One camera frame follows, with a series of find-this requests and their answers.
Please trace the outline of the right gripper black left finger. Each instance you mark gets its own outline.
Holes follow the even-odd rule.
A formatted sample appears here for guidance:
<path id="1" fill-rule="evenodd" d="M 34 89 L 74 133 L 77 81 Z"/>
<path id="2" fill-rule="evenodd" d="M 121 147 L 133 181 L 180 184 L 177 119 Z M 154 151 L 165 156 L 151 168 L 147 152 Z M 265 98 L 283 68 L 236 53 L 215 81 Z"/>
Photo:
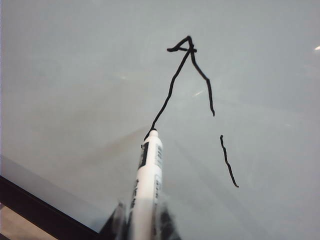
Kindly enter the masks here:
<path id="1" fill-rule="evenodd" d="M 119 201 L 98 233 L 99 240 L 126 240 L 127 239 L 127 209 L 126 204 Z"/>

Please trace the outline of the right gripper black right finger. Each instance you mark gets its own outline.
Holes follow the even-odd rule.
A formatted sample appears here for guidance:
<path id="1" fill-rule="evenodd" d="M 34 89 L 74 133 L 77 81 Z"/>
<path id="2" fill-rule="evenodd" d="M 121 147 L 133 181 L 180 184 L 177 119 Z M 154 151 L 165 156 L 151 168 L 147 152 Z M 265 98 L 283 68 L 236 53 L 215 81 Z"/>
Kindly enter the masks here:
<path id="1" fill-rule="evenodd" d="M 169 198 L 161 195 L 155 204 L 152 216 L 152 240 L 181 240 L 175 216 L 171 213 L 168 203 Z"/>

